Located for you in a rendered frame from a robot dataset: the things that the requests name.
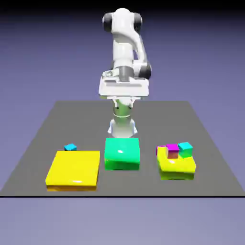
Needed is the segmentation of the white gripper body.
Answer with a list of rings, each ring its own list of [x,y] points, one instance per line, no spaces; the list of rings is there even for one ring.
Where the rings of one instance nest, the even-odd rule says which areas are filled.
[[[101,77],[99,96],[107,98],[117,97],[147,97],[149,95],[149,80],[132,78],[129,81],[119,81],[119,77]]]

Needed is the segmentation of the large green box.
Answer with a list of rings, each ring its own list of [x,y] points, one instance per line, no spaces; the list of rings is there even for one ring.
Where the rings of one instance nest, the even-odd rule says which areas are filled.
[[[104,163],[106,170],[138,171],[140,145],[138,138],[106,138]]]

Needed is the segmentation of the large flat yellow box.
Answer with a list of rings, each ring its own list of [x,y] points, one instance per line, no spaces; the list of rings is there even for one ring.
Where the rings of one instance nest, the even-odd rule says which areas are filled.
[[[45,179],[48,191],[95,191],[99,151],[57,151]]]

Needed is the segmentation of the large yellow-green box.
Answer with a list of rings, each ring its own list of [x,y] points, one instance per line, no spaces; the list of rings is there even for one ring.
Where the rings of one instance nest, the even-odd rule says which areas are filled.
[[[196,162],[193,157],[168,159],[167,155],[156,156],[161,180],[194,180]]]

